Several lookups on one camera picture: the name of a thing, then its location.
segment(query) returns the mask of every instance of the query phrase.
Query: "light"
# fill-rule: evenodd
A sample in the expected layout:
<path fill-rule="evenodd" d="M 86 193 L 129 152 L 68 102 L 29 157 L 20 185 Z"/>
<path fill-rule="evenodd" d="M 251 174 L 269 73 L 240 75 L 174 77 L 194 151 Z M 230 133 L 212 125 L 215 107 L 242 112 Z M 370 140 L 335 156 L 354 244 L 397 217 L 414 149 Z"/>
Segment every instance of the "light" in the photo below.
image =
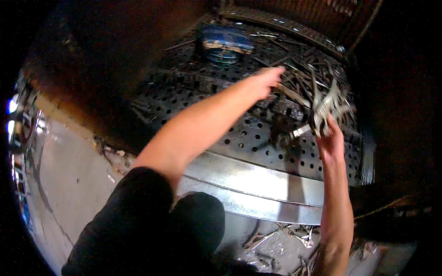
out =
<path fill-rule="evenodd" d="M 15 172 L 15 170 L 14 170 L 14 167 L 15 167 L 15 160 L 14 160 L 14 155 L 11 155 L 11 165 L 12 165 L 12 170 L 11 170 L 11 175 L 12 175 L 12 177 L 14 177 L 14 172 Z"/>
<path fill-rule="evenodd" d="M 287 66 L 289 66 L 289 67 L 293 68 L 294 70 L 297 70 L 297 71 L 298 71 L 298 69 L 297 69 L 297 68 L 293 67 L 292 65 L 290 65 L 290 64 L 288 64 L 288 63 L 286 63 L 286 62 L 284 62 L 283 64 L 284 64 L 284 65 L 287 65 Z"/>
<path fill-rule="evenodd" d="M 319 81 L 316 81 L 316 83 L 319 84 L 320 86 L 325 87 L 325 88 L 329 88 L 327 85 L 325 85 L 325 84 L 323 84 L 323 83 L 320 83 Z"/>
<path fill-rule="evenodd" d="M 107 174 L 107 177 L 115 184 L 115 178 L 113 178 L 110 174 Z"/>
<path fill-rule="evenodd" d="M 344 51 L 345 51 L 345 49 L 344 49 L 344 47 L 342 47 L 342 46 L 338 46 L 338 47 L 336 47 L 336 50 L 338 50 L 338 52 L 341 52 L 341 53 L 343 53 Z"/>
<path fill-rule="evenodd" d="M 335 46 L 330 40 L 326 39 L 325 41 L 327 41 L 328 43 L 330 43 L 332 46 Z"/>
<path fill-rule="evenodd" d="M 41 128 L 44 128 L 44 127 L 46 126 L 46 123 L 45 123 L 45 121 L 43 121 L 43 120 L 38 120 L 37 125 L 38 125 L 39 127 L 41 127 Z"/>
<path fill-rule="evenodd" d="M 11 142 L 12 134 L 14 132 L 15 121 L 8 122 L 8 141 Z"/>
<path fill-rule="evenodd" d="M 17 110 L 18 104 L 16 104 L 12 99 L 9 100 L 9 113 L 12 113 Z"/>
<path fill-rule="evenodd" d="M 16 185 L 18 185 L 19 182 L 20 182 L 19 172 L 18 172 L 18 171 L 15 171 L 15 183 L 16 183 Z"/>

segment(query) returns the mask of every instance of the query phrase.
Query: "metal strip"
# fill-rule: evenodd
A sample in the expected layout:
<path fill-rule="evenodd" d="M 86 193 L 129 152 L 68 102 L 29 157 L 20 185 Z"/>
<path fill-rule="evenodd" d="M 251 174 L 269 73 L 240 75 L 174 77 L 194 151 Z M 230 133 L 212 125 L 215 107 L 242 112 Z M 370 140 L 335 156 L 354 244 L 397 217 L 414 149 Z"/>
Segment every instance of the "metal strip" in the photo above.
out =
<path fill-rule="evenodd" d="M 184 175 L 220 188 L 256 197 L 322 207 L 322 181 L 290 175 L 212 152 L 199 155 Z"/>
<path fill-rule="evenodd" d="M 177 196 L 182 197 L 192 192 L 204 192 L 216 197 L 223 203 L 226 212 L 234 214 L 281 223 L 309 225 L 320 225 L 321 223 L 321 207 L 269 200 L 234 192 L 184 176 L 179 185 Z"/>

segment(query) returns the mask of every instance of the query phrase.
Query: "hand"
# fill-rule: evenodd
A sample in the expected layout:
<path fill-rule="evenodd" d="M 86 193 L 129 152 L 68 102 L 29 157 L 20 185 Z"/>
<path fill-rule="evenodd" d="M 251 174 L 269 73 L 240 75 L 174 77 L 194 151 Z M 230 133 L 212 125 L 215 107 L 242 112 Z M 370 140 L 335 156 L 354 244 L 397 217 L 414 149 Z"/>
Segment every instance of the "hand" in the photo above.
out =
<path fill-rule="evenodd" d="M 329 113 L 327 116 L 328 134 L 316 138 L 319 154 L 324 166 L 332 166 L 344 162 L 344 135 L 338 124 Z"/>
<path fill-rule="evenodd" d="M 258 100 L 262 100 L 269 96 L 270 87 L 278 86 L 281 81 L 280 75 L 285 70 L 283 66 L 262 68 L 255 75 L 246 78 L 245 81 L 251 86 Z"/>

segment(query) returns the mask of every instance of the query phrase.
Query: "blue object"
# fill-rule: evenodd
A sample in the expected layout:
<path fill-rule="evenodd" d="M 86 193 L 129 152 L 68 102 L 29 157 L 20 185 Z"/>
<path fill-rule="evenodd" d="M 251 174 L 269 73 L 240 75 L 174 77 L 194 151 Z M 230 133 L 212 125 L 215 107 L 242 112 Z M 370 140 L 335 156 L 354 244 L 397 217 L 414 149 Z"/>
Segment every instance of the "blue object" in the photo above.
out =
<path fill-rule="evenodd" d="M 202 34 L 206 56 L 215 62 L 233 64 L 240 54 L 250 54 L 254 49 L 246 34 L 239 29 L 208 25 Z"/>
<path fill-rule="evenodd" d="M 12 112 L 16 111 L 17 106 L 18 105 L 12 99 L 10 99 L 8 103 L 8 114 L 11 114 Z"/>

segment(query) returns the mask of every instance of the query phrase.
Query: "person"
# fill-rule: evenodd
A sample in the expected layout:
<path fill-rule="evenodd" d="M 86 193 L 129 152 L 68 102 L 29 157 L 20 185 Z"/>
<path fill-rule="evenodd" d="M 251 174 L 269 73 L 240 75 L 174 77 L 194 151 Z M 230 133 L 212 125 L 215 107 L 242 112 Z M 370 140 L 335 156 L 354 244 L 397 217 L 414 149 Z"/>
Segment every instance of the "person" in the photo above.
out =
<path fill-rule="evenodd" d="M 214 266 L 224 235 L 222 203 L 205 193 L 174 194 L 186 166 L 281 81 L 283 67 L 263 68 L 174 116 L 151 139 L 117 184 L 103 209 L 74 245 L 63 275 L 254 275 Z M 353 237 L 343 134 L 329 116 L 330 133 L 317 139 L 324 163 L 325 199 L 316 275 L 343 275 Z"/>

